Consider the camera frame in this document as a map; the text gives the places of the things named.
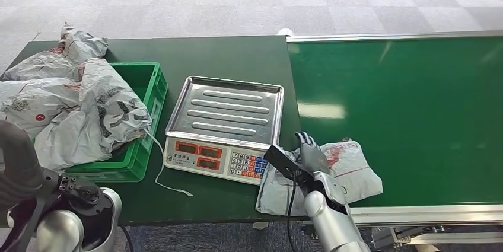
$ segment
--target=white string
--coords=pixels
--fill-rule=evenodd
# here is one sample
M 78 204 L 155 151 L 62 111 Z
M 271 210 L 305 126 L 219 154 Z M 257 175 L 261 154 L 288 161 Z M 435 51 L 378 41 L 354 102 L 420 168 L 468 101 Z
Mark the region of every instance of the white string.
M 150 136 L 150 138 L 155 142 L 155 144 L 157 144 L 159 146 L 159 149 L 161 150 L 161 153 L 163 154 L 163 158 L 162 158 L 162 163 L 161 163 L 161 171 L 159 171 L 159 174 L 157 174 L 157 177 L 155 178 L 155 183 L 158 184 L 159 186 L 165 188 L 165 189 L 169 189 L 169 190 L 173 190 L 173 191 L 177 191 L 177 192 L 180 192 L 180 193 L 184 193 L 186 194 L 187 196 L 189 197 L 193 197 L 194 195 L 185 191 L 185 190 L 182 190 L 182 189 L 175 189 L 175 188 L 171 188 L 171 187 L 168 187 L 168 186 L 165 186 L 161 183 L 159 183 L 158 179 L 159 179 L 159 176 L 163 173 L 163 170 L 164 170 L 164 149 L 163 149 L 163 146 L 159 143 L 159 141 L 150 133 L 148 132 L 147 130 L 145 131 L 147 133 L 148 136 Z

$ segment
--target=robotic arm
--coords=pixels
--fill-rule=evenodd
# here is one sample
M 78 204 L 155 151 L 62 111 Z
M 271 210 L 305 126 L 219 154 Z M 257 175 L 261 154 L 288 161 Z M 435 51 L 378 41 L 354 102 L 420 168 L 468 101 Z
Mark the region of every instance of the robotic arm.
M 327 158 L 311 136 L 297 133 L 302 165 L 272 145 L 265 158 L 283 176 L 296 182 L 305 197 L 305 211 L 326 252 L 370 252 L 346 202 L 342 187 L 329 174 Z
M 0 252 L 113 251 L 122 209 L 113 190 L 42 168 L 28 135 L 0 120 L 0 212 L 12 227 Z

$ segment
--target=green plastic crate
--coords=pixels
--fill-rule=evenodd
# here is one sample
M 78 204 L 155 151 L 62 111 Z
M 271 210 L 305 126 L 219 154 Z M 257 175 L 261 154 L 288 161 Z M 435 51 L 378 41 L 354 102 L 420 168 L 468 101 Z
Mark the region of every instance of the green plastic crate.
M 151 132 L 155 136 L 168 92 L 168 85 L 159 63 L 110 63 L 110 65 L 147 106 L 152 117 Z M 153 143 L 154 141 L 147 135 L 112 152 L 111 159 L 73 166 L 66 170 L 66 174 L 92 182 L 139 182 L 145 177 Z

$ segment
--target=green tabletop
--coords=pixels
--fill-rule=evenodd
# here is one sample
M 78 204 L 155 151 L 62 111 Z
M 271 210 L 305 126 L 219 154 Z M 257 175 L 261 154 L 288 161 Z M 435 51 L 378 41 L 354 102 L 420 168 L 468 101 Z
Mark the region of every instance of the green tabletop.
M 53 45 L 31 42 L 15 63 Z M 503 203 L 502 37 L 292 42 L 288 50 L 281 37 L 111 40 L 106 58 L 161 64 L 170 88 L 162 144 L 185 77 L 281 84 L 281 145 L 293 148 L 300 126 L 319 144 L 350 137 L 383 179 L 383 194 L 353 206 Z M 254 210 L 255 186 L 167 170 L 163 181 L 189 198 L 154 184 L 160 167 L 154 148 L 142 182 L 101 184 L 121 195 L 121 223 L 274 218 Z
M 55 44 L 30 42 L 13 65 Z M 162 145 L 185 79 L 198 75 L 282 85 L 285 99 L 280 144 L 290 149 L 295 146 L 294 132 L 300 129 L 300 122 L 285 37 L 110 40 L 105 58 L 109 62 L 154 61 L 161 65 L 169 87 L 156 134 Z M 142 182 L 99 184 L 120 195 L 121 223 L 251 221 L 270 217 L 254 209 L 258 186 L 165 169 L 162 183 L 194 194 L 187 197 L 154 183 L 161 166 L 162 154 L 153 147 Z
M 503 37 L 288 45 L 302 129 L 362 145 L 384 193 L 355 207 L 503 203 Z

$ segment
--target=stainless steel tray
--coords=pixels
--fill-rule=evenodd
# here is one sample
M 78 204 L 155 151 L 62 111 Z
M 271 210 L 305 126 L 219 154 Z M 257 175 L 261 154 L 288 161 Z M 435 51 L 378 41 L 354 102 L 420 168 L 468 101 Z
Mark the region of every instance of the stainless steel tray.
M 166 135 L 237 145 L 278 144 L 283 98 L 278 85 L 190 76 Z

